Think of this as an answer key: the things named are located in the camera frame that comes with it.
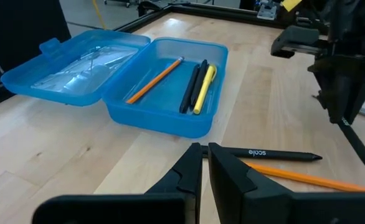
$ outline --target box lid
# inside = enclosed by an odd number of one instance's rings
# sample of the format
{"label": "box lid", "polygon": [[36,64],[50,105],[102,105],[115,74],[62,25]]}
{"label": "box lid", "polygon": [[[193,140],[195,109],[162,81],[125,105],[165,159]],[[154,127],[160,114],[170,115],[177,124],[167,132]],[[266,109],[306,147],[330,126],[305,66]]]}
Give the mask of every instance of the box lid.
{"label": "box lid", "polygon": [[64,43],[51,39],[39,46],[41,55],[6,72],[1,81],[16,94],[91,105],[150,42],[110,30],[86,31]]}

